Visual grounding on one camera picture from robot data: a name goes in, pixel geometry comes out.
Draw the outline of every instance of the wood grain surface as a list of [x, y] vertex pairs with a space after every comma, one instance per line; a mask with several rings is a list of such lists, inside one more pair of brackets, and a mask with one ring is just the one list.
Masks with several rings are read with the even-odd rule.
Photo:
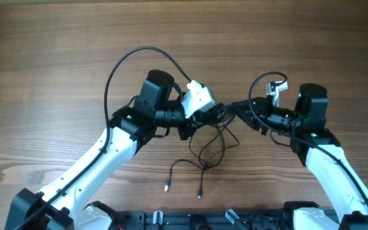
[[[252, 81], [268, 71], [289, 76], [283, 107], [294, 108], [301, 84], [325, 86], [326, 126], [368, 186], [368, 1], [6, 5], [0, 6], [0, 229], [20, 189], [38, 191], [96, 142], [105, 127], [107, 76], [124, 53], [143, 45], [164, 49], [225, 104], [245, 100]], [[185, 89], [168, 59], [138, 52], [113, 78], [109, 111], [138, 94], [151, 69], [171, 73]], [[261, 83], [255, 95], [264, 93]], [[206, 172], [201, 200], [200, 171], [192, 165], [176, 166], [164, 192], [170, 165], [191, 159], [188, 141], [172, 130], [118, 169], [92, 201], [144, 211], [279, 208], [291, 200], [330, 207], [289, 148], [239, 119], [230, 129], [241, 144]], [[198, 131], [194, 149], [213, 135], [212, 128]], [[219, 148], [218, 142], [208, 153]]]

